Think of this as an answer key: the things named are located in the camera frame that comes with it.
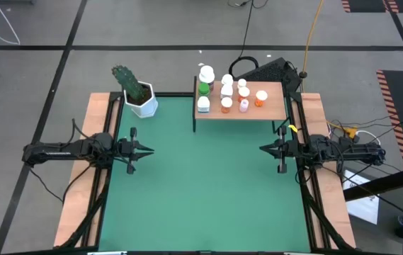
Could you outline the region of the black overhead beam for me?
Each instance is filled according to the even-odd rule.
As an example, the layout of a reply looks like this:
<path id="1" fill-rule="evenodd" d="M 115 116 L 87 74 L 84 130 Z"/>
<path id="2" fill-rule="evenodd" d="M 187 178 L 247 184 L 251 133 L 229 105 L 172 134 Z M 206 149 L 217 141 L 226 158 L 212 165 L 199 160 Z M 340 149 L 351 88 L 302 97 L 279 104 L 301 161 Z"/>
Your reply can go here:
<path id="1" fill-rule="evenodd" d="M 403 188 L 403 172 L 378 178 L 344 190 L 346 202 Z"/>

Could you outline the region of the large bottle wide white cap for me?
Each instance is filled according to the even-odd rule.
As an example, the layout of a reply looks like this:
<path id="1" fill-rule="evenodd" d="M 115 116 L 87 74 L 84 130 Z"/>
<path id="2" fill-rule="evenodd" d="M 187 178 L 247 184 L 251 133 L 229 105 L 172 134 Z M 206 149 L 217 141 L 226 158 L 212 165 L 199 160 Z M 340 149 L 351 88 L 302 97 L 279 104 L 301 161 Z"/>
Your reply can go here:
<path id="1" fill-rule="evenodd" d="M 206 83 L 209 86 L 209 90 L 212 91 L 214 89 L 215 73 L 211 66 L 203 65 L 200 68 L 198 78 L 200 82 Z"/>

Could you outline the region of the monitor with white screen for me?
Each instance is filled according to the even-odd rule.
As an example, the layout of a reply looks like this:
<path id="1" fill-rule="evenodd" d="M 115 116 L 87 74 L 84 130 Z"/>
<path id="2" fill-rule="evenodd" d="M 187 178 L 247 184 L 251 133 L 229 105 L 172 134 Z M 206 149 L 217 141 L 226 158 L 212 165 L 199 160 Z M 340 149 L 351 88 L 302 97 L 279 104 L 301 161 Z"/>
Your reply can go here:
<path id="1" fill-rule="evenodd" d="M 358 174 L 353 176 L 354 172 L 346 169 L 344 171 L 342 188 L 344 190 L 353 188 L 356 184 L 363 184 L 370 181 L 369 178 Z M 357 217 L 366 222 L 374 225 L 378 224 L 378 210 L 380 199 L 375 195 L 360 198 L 358 200 L 352 200 L 346 203 L 347 211 L 349 215 Z"/>

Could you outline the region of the wooden shelf with black legs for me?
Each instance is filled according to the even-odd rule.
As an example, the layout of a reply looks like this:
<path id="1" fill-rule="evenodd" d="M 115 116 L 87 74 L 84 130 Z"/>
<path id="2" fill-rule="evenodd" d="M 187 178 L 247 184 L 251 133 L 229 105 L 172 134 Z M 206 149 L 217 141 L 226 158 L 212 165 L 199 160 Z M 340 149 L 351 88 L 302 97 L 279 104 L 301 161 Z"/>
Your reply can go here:
<path id="1" fill-rule="evenodd" d="M 229 113 L 221 112 L 220 91 L 221 82 L 214 81 L 214 89 L 210 92 L 208 98 L 210 100 L 210 110 L 208 113 L 199 113 L 197 102 L 199 99 L 198 87 L 200 82 L 198 77 L 194 77 L 193 82 L 193 121 L 192 131 L 196 131 L 197 120 L 270 120 L 280 121 L 287 118 L 285 102 L 283 96 L 283 88 L 280 82 L 269 81 L 248 81 L 247 87 L 250 89 L 250 95 L 247 99 L 250 105 L 245 113 L 239 110 L 238 94 L 234 92 L 232 96 L 232 107 Z M 268 98 L 264 101 L 263 106 L 255 105 L 256 93 L 265 91 Z"/>

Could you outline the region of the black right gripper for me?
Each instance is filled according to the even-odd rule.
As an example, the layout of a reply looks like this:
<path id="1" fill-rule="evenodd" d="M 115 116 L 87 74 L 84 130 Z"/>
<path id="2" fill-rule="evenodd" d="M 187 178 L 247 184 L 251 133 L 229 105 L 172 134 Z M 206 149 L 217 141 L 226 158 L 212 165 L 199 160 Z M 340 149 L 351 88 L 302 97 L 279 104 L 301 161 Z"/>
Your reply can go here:
<path id="1" fill-rule="evenodd" d="M 259 147 L 260 150 L 267 152 L 274 159 L 280 159 L 280 163 L 277 168 L 279 174 L 285 174 L 287 172 L 287 165 L 285 163 L 286 157 L 294 157 L 297 149 L 297 143 L 294 140 L 285 140 L 287 134 L 286 126 L 280 126 L 277 130 L 279 139 L 270 144 L 265 144 Z"/>

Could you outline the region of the white hexagonal plant pot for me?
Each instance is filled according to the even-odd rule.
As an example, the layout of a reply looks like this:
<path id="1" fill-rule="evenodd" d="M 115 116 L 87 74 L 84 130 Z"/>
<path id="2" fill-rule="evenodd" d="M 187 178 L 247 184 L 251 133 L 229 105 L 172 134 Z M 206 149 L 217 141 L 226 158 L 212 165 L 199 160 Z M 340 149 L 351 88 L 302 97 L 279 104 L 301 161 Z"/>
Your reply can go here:
<path id="1" fill-rule="evenodd" d="M 155 112 L 158 108 L 159 104 L 158 104 L 157 98 L 155 96 L 155 93 L 154 93 L 154 90 L 153 90 L 153 87 L 151 84 L 149 84 L 147 82 L 142 82 L 142 81 L 138 81 L 138 83 L 150 91 L 151 97 L 147 101 L 145 101 L 142 105 L 138 106 L 129 101 L 129 99 L 127 98 L 127 91 L 125 89 L 123 89 L 125 105 L 127 105 L 128 108 L 130 108 L 131 111 L 139 118 L 150 118 L 155 114 Z"/>

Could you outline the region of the green cactus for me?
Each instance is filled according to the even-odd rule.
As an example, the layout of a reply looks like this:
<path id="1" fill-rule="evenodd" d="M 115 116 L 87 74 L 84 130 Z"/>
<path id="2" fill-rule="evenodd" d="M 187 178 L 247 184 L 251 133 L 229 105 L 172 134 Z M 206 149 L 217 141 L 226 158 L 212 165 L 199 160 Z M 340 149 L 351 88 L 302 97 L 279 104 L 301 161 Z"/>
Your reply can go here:
<path id="1" fill-rule="evenodd" d="M 143 100 L 145 97 L 144 88 L 130 69 L 122 65 L 116 65 L 112 68 L 112 75 L 131 98 L 135 101 Z"/>

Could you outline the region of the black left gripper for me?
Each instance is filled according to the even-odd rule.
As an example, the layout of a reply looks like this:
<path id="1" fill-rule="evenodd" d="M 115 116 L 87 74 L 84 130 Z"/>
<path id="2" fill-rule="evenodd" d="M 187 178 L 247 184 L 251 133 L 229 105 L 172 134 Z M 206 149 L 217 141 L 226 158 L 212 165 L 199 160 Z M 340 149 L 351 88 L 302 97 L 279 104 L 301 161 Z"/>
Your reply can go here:
<path id="1" fill-rule="evenodd" d="M 134 174 L 135 172 L 135 167 L 132 164 L 132 161 L 134 160 L 134 155 L 135 160 L 138 161 L 143 157 L 152 155 L 154 151 L 153 149 L 140 144 L 137 140 L 135 141 L 136 135 L 137 128 L 132 127 L 130 128 L 130 135 L 128 137 L 120 138 L 118 140 L 118 154 L 124 162 L 127 162 L 127 174 Z M 135 149 L 146 152 L 138 152 L 135 154 Z"/>

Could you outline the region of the yellow power strip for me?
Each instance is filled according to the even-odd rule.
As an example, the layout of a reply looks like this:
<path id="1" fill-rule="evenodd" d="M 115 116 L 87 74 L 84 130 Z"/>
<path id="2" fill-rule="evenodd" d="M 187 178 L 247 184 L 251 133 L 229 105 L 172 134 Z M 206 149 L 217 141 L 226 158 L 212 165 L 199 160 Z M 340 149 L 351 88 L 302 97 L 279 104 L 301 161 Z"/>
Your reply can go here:
<path id="1" fill-rule="evenodd" d="M 356 132 L 358 131 L 355 127 L 343 127 L 342 128 L 345 135 L 347 135 L 350 139 L 354 139 L 356 136 Z"/>

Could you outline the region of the wooden table side board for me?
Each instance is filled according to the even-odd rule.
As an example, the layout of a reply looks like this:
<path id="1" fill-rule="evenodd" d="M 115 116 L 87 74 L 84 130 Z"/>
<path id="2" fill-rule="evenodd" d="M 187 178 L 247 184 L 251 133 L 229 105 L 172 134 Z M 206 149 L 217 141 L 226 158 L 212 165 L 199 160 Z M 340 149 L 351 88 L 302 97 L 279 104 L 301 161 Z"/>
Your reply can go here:
<path id="1" fill-rule="evenodd" d="M 113 93 L 92 93 L 81 131 L 88 136 L 100 132 L 115 133 L 120 99 Z M 108 169 L 89 168 L 85 161 L 75 161 L 70 180 L 74 183 L 66 194 L 54 246 L 58 247 L 76 231 L 94 201 L 100 196 Z"/>
<path id="2" fill-rule="evenodd" d="M 308 133 L 328 137 L 327 120 L 320 94 L 302 93 L 301 97 Z M 336 162 L 323 163 L 323 168 L 317 170 L 317 180 L 324 214 L 345 242 L 356 248 L 341 179 L 336 174 Z"/>

